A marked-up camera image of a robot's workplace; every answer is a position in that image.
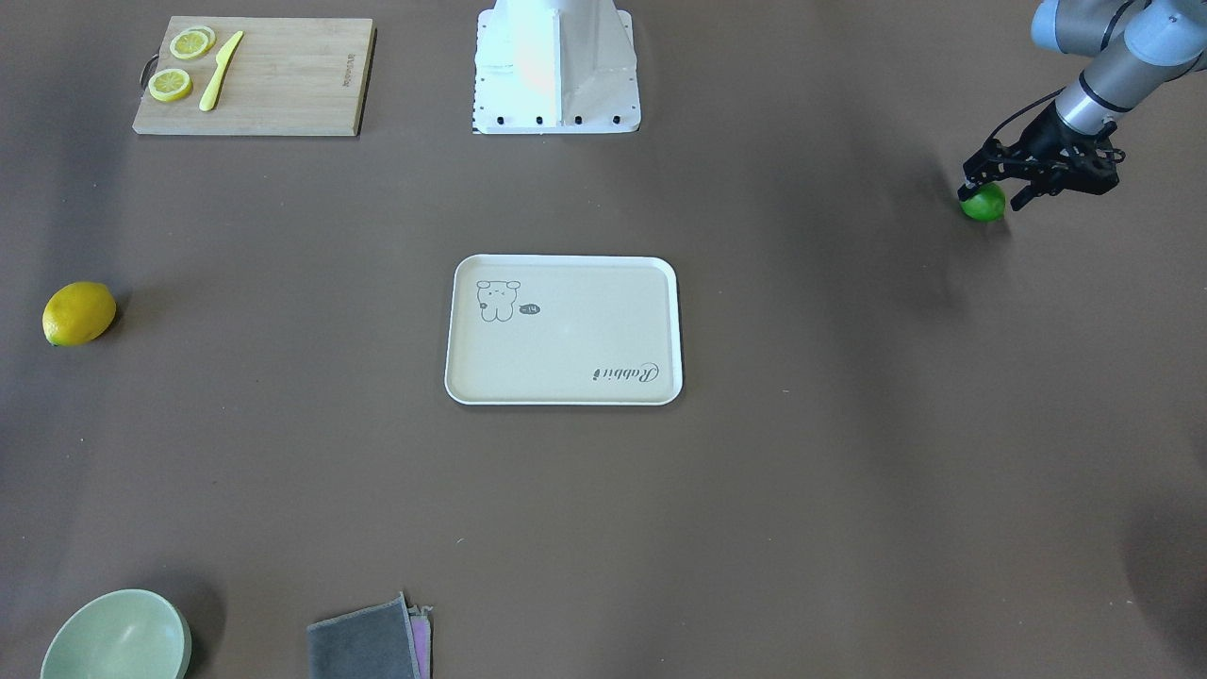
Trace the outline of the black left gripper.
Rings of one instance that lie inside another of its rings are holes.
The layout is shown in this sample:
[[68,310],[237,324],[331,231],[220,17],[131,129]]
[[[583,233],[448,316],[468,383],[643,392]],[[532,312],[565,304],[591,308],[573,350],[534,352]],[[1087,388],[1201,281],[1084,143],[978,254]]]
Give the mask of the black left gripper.
[[1022,113],[1037,109],[1037,103],[1001,122],[982,147],[962,164],[963,185],[958,197],[974,197],[984,185],[1016,178],[1025,182],[1025,188],[1010,198],[1010,209],[1021,211],[1034,198],[1059,197],[1062,191],[1103,197],[1116,188],[1116,166],[1126,159],[1125,152],[1116,150],[1110,139],[1116,124],[1109,121],[1100,133],[1086,135],[1065,124],[1055,104],[1046,99],[1042,103],[1045,106],[1024,128],[1018,141],[1001,142],[997,133]]

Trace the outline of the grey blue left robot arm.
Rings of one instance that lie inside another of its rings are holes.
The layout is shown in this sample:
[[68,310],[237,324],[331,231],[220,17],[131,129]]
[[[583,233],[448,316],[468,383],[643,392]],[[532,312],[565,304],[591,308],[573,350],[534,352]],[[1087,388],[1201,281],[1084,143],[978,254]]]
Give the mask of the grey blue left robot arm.
[[1202,1],[1043,1],[1031,25],[1037,46],[1089,63],[1063,89],[1031,103],[1034,119],[1018,141],[991,133],[963,163],[960,207],[976,221],[1001,219],[1037,197],[1116,188],[1125,159],[1112,134],[1164,83],[1202,72]]

